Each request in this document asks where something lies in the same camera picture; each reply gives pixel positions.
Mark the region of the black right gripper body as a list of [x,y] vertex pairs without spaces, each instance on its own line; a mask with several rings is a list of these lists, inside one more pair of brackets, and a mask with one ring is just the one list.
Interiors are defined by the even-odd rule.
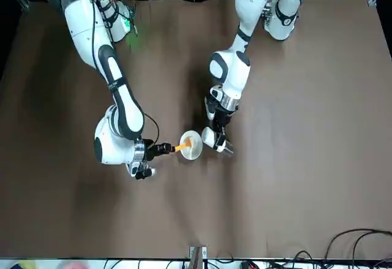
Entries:
[[144,160],[146,161],[152,161],[156,156],[159,155],[158,148],[156,144],[154,143],[153,140],[151,139],[144,139],[143,140],[145,144],[145,156]]

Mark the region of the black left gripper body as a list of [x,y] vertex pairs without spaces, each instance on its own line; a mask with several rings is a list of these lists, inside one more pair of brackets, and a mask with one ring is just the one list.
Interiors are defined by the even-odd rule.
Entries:
[[234,111],[228,111],[222,107],[215,109],[215,114],[212,122],[212,129],[214,132],[225,132],[226,125],[231,121],[232,116],[236,113]]

